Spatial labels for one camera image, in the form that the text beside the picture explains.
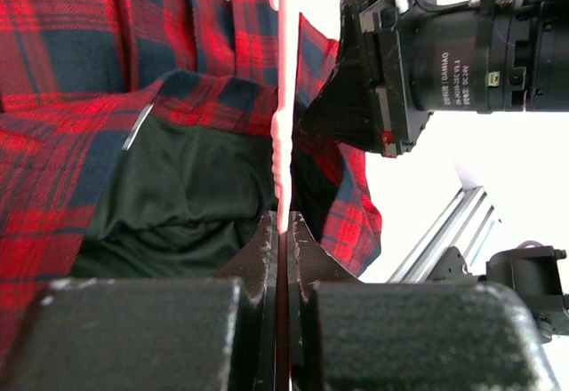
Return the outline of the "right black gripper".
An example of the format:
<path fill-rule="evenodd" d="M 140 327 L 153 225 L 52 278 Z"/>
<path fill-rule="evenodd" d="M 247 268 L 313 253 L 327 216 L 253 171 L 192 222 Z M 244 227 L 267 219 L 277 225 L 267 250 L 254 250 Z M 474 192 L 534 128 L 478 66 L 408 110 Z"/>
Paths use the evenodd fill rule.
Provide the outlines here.
<path fill-rule="evenodd" d="M 386 157 L 437 111 L 482 112 L 479 0 L 341 0 L 341 49 L 301 130 Z"/>

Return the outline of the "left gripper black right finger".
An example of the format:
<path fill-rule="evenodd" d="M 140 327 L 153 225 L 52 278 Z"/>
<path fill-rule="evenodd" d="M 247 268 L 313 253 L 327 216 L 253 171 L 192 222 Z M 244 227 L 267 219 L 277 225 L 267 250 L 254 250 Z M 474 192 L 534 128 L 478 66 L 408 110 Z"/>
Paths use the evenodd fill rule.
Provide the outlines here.
<path fill-rule="evenodd" d="M 292 386 L 323 390 L 323 357 L 317 283 L 359 283 L 314 238 L 301 213 L 293 211 L 287 232 L 287 284 Z"/>

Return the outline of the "red plaid skirt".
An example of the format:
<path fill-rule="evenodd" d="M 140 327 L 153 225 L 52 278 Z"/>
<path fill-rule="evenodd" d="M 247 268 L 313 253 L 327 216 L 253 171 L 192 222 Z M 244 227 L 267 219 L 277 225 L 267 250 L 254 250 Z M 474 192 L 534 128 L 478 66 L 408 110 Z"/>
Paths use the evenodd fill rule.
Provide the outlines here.
<path fill-rule="evenodd" d="M 268 136 L 269 0 L 1 0 L 1 349 L 76 259 L 134 125 Z"/>

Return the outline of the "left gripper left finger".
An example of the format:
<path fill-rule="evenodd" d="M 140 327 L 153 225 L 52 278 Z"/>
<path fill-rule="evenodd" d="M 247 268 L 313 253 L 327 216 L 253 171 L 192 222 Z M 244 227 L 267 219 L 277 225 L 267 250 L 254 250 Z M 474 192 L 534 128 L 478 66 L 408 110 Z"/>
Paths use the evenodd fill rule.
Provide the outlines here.
<path fill-rule="evenodd" d="M 239 282 L 229 390 L 276 388 L 276 274 L 278 233 L 276 213 L 261 216 L 251 240 L 212 276 Z"/>

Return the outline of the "pink hanger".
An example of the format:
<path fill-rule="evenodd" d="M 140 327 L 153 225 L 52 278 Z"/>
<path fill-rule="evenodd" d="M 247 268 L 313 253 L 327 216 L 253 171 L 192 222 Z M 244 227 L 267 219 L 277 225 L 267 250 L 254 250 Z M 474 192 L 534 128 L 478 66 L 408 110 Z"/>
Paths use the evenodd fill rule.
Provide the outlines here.
<path fill-rule="evenodd" d="M 299 10 L 294 0 L 270 0 L 270 3 L 277 9 L 278 33 L 277 108 L 270 127 L 272 172 L 277 199 L 277 232 L 285 236 L 293 197 L 291 163 Z"/>

